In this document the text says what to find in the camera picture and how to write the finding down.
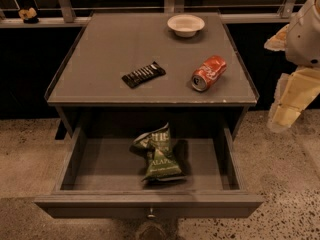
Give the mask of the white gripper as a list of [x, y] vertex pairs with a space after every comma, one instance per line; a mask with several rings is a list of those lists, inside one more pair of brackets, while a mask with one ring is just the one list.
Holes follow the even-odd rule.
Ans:
[[267, 126], [280, 133], [289, 129], [320, 94], [320, 0], [307, 0], [264, 48], [285, 50], [288, 61], [301, 65], [291, 74], [283, 73], [277, 82]]

